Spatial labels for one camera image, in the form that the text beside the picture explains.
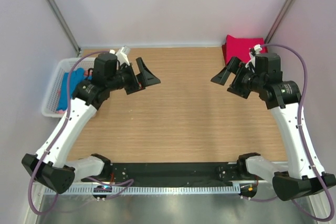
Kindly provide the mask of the magenta pink t shirt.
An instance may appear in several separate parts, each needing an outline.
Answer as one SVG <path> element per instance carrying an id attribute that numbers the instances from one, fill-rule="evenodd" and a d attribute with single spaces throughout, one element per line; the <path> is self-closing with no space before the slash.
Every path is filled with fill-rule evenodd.
<path id="1" fill-rule="evenodd" d="M 236 38 L 231 35 L 227 35 L 226 42 L 230 46 L 232 57 L 237 57 L 242 62 L 247 63 L 250 60 L 250 55 L 249 55 L 250 48 L 253 48 L 257 44 L 263 45 L 264 39 L 263 38 Z"/>

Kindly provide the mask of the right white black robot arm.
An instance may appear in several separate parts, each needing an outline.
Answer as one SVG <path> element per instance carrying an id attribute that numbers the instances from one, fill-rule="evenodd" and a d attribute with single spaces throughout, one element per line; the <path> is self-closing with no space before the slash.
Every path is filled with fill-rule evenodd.
<path id="1" fill-rule="evenodd" d="M 230 74 L 235 77 L 228 92 L 244 99 L 256 92 L 273 115 L 285 146 L 288 167 L 277 165 L 258 153 L 239 155 L 236 173 L 248 180 L 256 175 L 272 184 L 282 201 L 315 195 L 323 191 L 321 176 L 327 188 L 335 186 L 335 176 L 325 172 L 312 146 L 303 109 L 301 92 L 294 81 L 283 81 L 280 56 L 275 53 L 257 54 L 244 63 L 232 57 L 211 81 L 224 85 Z"/>

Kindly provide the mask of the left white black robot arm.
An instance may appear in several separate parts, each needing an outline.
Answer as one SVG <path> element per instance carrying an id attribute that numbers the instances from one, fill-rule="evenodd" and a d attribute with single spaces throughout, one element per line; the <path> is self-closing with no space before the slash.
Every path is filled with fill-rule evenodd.
<path id="1" fill-rule="evenodd" d="M 31 179 L 58 194 L 68 190 L 73 182 L 94 176 L 100 182 L 111 177 L 110 160 L 99 154 L 68 162 L 68 154 L 84 126 L 110 96 L 124 89 L 126 94 L 144 90 L 161 81 L 136 59 L 139 74 L 135 74 L 127 55 L 121 51 L 101 52 L 94 58 L 91 79 L 67 90 L 68 106 L 58 125 L 35 154 L 25 154 L 22 165 Z"/>

